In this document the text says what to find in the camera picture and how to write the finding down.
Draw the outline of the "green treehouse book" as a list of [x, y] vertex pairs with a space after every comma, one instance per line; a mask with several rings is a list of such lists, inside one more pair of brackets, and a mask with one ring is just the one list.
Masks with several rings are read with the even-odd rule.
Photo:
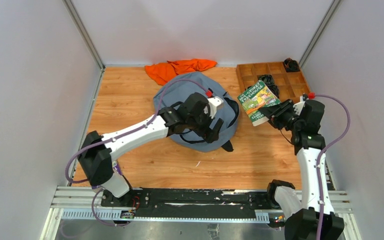
[[254, 127], [269, 120], [259, 111], [260, 108], [272, 107], [281, 103], [262, 80], [258, 80], [257, 83], [241, 93], [237, 99]]

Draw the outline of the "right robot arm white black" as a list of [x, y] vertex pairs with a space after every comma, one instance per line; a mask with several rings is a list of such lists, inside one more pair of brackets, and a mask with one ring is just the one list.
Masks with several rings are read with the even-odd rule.
[[292, 184], [273, 180], [267, 187], [266, 204], [280, 209], [285, 217], [287, 240], [337, 240], [344, 220], [336, 216], [326, 179], [326, 142], [319, 134], [325, 105], [314, 99], [299, 103], [286, 100], [258, 110], [278, 130], [292, 133], [291, 144], [300, 167], [301, 196]]

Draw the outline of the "blue grey backpack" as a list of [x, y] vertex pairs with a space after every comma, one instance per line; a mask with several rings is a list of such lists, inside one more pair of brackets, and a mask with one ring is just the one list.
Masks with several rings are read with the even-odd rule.
[[[213, 128], [217, 119], [223, 119], [223, 125], [219, 132], [219, 139], [207, 143], [196, 133], [186, 128], [184, 120], [179, 114], [179, 106], [193, 93], [200, 93], [207, 99], [217, 96], [224, 100], [224, 105], [217, 110]], [[172, 111], [180, 121], [180, 128], [170, 130], [170, 139], [177, 144], [199, 152], [207, 153], [219, 148], [226, 152], [233, 152], [231, 138], [236, 133], [240, 115], [239, 104], [231, 95], [215, 80], [200, 72], [178, 75], [164, 85], [153, 97], [153, 104], [159, 113]]]

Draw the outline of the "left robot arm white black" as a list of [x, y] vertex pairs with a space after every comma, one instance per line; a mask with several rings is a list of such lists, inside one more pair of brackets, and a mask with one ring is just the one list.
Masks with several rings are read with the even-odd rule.
[[132, 188], [114, 169], [117, 159], [148, 142], [180, 135], [185, 130], [196, 133], [206, 143], [215, 142], [224, 121], [218, 118], [214, 126], [211, 124], [223, 105], [224, 100], [210, 91], [207, 95], [195, 92], [184, 102], [163, 107], [130, 127], [102, 135], [90, 132], [76, 155], [87, 182], [109, 191], [120, 206], [129, 206], [133, 201]]

